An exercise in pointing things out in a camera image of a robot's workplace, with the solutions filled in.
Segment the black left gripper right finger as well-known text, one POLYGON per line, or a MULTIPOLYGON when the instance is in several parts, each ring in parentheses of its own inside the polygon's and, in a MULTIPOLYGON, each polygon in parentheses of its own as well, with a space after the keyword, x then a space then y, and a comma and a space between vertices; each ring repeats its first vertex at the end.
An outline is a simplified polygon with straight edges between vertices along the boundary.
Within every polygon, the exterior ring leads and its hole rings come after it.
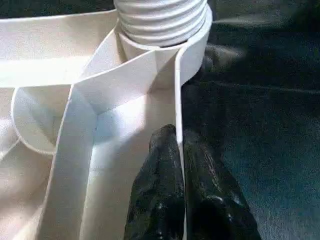
POLYGON ((183 136, 187 230, 191 240, 258 240, 246 198, 223 161, 200 135, 183 136))

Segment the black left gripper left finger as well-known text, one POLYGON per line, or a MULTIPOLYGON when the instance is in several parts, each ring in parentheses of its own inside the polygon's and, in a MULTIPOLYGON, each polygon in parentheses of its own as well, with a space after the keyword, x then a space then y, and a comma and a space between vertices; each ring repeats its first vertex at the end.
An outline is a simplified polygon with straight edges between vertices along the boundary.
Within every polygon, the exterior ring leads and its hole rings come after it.
POLYGON ((185 190, 176 128, 156 130, 149 152, 132 184, 126 240, 181 240, 184 236, 185 190))

